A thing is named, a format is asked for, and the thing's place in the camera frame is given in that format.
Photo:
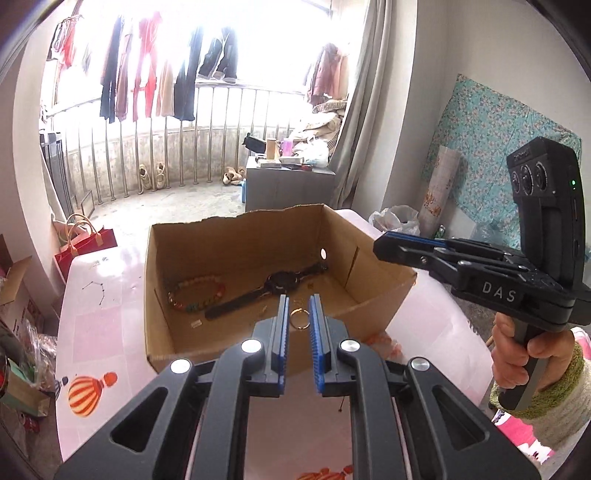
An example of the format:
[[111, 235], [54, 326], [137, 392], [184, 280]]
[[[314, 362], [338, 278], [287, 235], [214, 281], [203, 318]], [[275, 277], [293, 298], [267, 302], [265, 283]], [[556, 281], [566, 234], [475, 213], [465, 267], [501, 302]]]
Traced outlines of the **person's right hand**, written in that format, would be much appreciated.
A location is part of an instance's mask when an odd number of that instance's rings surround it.
[[534, 358], [548, 361], [536, 391], [552, 386], [567, 371], [575, 347], [574, 334], [570, 330], [543, 333], [524, 347], [514, 339], [513, 319], [502, 313], [495, 315], [492, 337], [495, 343], [492, 351], [493, 376], [503, 389], [525, 385], [529, 380], [526, 365]]

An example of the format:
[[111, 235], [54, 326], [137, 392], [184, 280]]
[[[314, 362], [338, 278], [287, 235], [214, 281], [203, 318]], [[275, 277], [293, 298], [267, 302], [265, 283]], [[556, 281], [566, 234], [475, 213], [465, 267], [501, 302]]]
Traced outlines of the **green knit sleeve forearm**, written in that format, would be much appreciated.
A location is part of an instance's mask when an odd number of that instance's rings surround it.
[[525, 410], [506, 412], [530, 425], [537, 440], [557, 452], [590, 421], [590, 396], [590, 361], [576, 342], [560, 380], [535, 394]]

